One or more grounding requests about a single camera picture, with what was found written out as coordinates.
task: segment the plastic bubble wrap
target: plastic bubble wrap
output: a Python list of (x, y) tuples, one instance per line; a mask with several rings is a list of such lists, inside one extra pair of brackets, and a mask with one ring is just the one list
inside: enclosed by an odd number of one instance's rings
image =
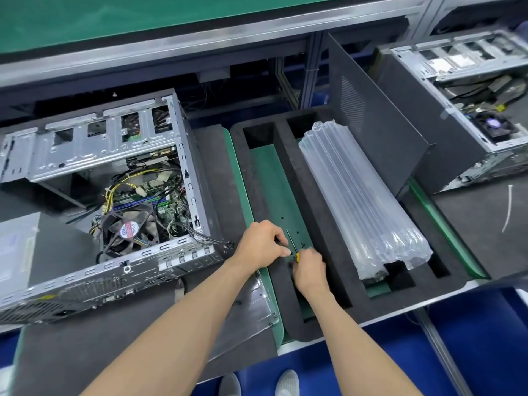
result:
[(316, 122), (299, 147), (339, 226), (360, 279), (382, 280), (387, 275), (387, 263), (403, 261), (407, 269), (412, 269), (429, 261), (429, 243), (348, 127)]

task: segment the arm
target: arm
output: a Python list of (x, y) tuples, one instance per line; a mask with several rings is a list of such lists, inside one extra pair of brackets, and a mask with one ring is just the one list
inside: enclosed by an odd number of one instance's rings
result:
[(295, 284), (323, 330), (341, 393), (421, 395), (399, 366), (337, 304), (321, 255), (308, 249), (301, 250), (299, 257), (299, 264), (294, 266)]
[(288, 244), (282, 229), (271, 222), (251, 224), (234, 256), (149, 326), (82, 396), (189, 395), (246, 280), (291, 253), (275, 237)]

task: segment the screwdriver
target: screwdriver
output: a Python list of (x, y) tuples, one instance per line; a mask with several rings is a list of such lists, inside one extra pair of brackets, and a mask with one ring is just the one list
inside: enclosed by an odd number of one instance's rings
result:
[(292, 235), (290, 235), (290, 231), (288, 231), (288, 230), (286, 230), (286, 233), (288, 234), (288, 237), (290, 238), (290, 242), (292, 243), (291, 245), (294, 247), (295, 257), (297, 259), (297, 262), (299, 262), (299, 251), (295, 247), (295, 243), (294, 243), (294, 240), (292, 239)]

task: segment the cpu fan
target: cpu fan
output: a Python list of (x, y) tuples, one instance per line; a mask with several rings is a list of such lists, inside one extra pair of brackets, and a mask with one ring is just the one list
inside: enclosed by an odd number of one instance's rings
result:
[(510, 135), (519, 132), (509, 119), (493, 111), (471, 113), (468, 116), (482, 133), (494, 142), (510, 139)]
[(118, 257), (160, 242), (152, 204), (106, 214), (101, 223), (103, 251)]

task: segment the hand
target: hand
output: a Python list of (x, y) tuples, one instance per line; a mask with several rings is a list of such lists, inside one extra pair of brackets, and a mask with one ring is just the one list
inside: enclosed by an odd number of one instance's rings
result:
[(288, 240), (280, 227), (273, 225), (267, 219), (254, 222), (242, 235), (233, 258), (254, 273), (279, 257), (289, 256), (292, 253), (290, 249), (276, 244), (275, 237), (283, 245), (288, 245)]
[(330, 292), (326, 280), (326, 264), (323, 256), (313, 247), (299, 252), (299, 263), (294, 265), (295, 286), (310, 302), (310, 298)]

